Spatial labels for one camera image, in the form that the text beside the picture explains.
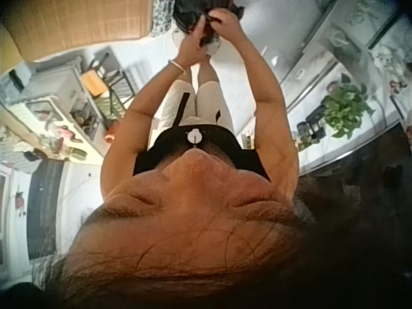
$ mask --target bracelet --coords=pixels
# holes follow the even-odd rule
[[[183,69],[183,67],[178,64],[176,61],[173,60],[169,60],[169,63],[173,64],[174,66],[176,66],[179,70],[181,70],[183,72],[183,75],[186,75],[186,70]]]

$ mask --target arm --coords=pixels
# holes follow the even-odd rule
[[[224,9],[212,11],[210,15],[221,21],[212,23],[212,27],[235,46],[245,62],[256,101],[256,151],[279,193],[279,201],[290,203],[299,176],[299,160],[281,87],[241,29],[237,17]]]
[[[200,48],[204,27],[205,18],[201,18],[194,31],[180,46],[175,61],[185,70],[206,57],[205,50]],[[168,64],[133,99],[103,162],[100,175],[103,199],[118,184],[133,176],[138,154],[147,150],[152,119],[172,83],[181,74],[180,69],[173,64]]]

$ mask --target hand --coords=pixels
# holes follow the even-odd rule
[[[237,42],[247,39],[238,17],[231,11],[226,10],[225,8],[217,8],[210,11],[209,16],[217,19],[217,21],[211,22],[211,26],[214,31],[232,44],[236,44]]]
[[[206,48],[200,47],[200,41],[203,39],[206,25],[206,17],[201,16],[198,24],[191,34],[189,34],[180,45],[180,50],[175,61],[185,70],[203,61],[206,58]]]

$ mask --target white button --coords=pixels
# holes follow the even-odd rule
[[[193,129],[189,134],[187,135],[187,140],[192,143],[193,145],[199,144],[201,140],[203,139],[199,129]]]

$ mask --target bamboo blind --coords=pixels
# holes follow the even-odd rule
[[[35,61],[90,44],[137,40],[152,22],[151,0],[16,0],[4,24],[21,56]]]

